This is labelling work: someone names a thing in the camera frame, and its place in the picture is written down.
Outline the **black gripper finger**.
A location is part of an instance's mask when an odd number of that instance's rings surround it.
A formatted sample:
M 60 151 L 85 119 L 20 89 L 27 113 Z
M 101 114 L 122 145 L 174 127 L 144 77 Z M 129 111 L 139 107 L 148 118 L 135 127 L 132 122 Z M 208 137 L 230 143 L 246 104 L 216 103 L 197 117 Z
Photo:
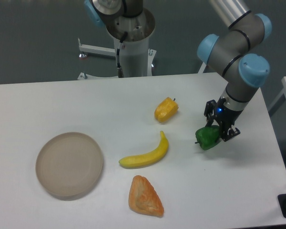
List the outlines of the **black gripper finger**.
M 214 114 L 207 114 L 207 115 L 205 115 L 205 117 L 206 117 L 206 125 L 205 125 L 205 127 L 211 127 L 213 122 L 214 122 L 214 120 L 216 119 L 216 115 L 214 115 Z
M 229 122 L 220 121 L 219 123 L 219 136 L 220 138 L 226 142 L 235 136 L 240 134 L 240 130 L 236 127 L 234 127 Z

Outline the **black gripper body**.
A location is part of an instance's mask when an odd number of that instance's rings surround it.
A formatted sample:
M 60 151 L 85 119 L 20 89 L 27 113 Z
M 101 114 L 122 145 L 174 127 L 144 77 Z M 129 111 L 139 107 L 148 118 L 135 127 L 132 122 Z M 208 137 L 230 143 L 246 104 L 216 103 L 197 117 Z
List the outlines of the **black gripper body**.
M 232 108 L 229 104 L 229 99 L 229 97 L 220 97 L 217 102 L 215 100 L 206 102 L 204 116 L 207 114 L 216 115 L 215 121 L 218 124 L 220 121 L 224 121 L 234 125 L 243 110 Z

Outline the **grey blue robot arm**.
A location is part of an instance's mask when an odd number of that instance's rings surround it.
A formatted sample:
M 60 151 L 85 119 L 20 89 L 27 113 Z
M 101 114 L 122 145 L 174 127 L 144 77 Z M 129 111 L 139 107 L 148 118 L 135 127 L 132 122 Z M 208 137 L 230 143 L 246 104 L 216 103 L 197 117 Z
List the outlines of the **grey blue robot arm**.
M 251 49 L 269 37 L 272 24 L 263 14 L 253 14 L 241 0 L 213 0 L 212 7 L 226 24 L 224 37 L 206 36 L 197 48 L 197 56 L 226 81 L 218 100 L 206 103 L 206 126 L 218 123 L 219 138 L 228 141 L 240 134 L 235 121 L 258 88 L 267 79 L 270 66 Z M 148 62 L 149 38 L 155 18 L 141 0 L 86 0 L 84 7 L 92 22 L 105 27 L 114 41 L 118 77 L 151 74 Z

